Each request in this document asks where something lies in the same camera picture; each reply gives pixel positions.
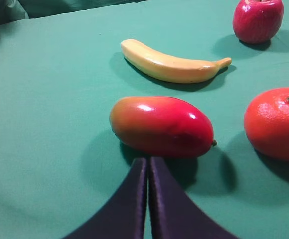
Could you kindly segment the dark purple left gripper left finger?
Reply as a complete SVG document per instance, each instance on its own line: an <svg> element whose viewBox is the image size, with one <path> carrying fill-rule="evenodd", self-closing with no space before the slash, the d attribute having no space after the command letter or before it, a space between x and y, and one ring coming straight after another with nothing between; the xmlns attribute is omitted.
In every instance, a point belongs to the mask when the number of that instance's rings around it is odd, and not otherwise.
<svg viewBox="0 0 289 239"><path fill-rule="evenodd" d="M66 239L142 239L147 200L147 161L133 160L123 182L106 204Z"/></svg>

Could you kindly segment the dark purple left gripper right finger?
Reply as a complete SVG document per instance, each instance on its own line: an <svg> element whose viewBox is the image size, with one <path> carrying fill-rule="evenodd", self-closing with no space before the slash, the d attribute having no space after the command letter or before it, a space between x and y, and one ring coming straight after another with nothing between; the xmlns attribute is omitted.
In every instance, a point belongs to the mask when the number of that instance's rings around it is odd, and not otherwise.
<svg viewBox="0 0 289 239"><path fill-rule="evenodd" d="M161 157L149 160L149 211L154 239L236 239L185 193Z"/></svg>

